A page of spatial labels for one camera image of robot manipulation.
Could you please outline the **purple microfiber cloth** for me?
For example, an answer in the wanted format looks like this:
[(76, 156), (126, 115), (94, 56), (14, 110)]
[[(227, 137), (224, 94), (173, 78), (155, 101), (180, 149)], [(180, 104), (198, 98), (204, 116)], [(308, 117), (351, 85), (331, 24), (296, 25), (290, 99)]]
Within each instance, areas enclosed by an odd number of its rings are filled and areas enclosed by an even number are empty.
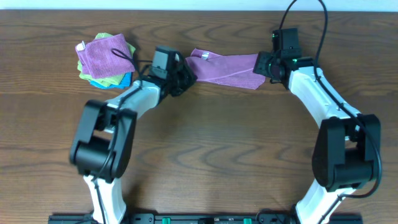
[(266, 80), (253, 73), (257, 54), (219, 55), (208, 50), (194, 49), (185, 59), (198, 82), (256, 90)]

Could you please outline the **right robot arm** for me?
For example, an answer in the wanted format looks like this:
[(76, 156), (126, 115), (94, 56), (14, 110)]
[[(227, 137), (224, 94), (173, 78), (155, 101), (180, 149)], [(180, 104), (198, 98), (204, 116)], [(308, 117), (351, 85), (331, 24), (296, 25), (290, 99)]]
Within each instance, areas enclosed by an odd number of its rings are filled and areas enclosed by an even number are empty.
[(348, 104), (310, 57), (260, 52), (253, 71), (283, 84), (319, 127), (312, 154), (315, 179), (284, 223), (330, 223), (344, 199), (371, 196), (382, 174), (379, 119)]

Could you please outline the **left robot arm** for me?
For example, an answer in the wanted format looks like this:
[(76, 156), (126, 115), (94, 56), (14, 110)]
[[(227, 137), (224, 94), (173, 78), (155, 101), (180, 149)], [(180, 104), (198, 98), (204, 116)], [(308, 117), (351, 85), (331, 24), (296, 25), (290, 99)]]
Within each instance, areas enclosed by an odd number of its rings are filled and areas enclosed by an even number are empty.
[(89, 187), (93, 213), (89, 223), (121, 223), (126, 204), (121, 177), (130, 160), (137, 120), (167, 96), (179, 96), (196, 81), (187, 62), (162, 69), (148, 65), (119, 96), (86, 102), (70, 151), (70, 162)]

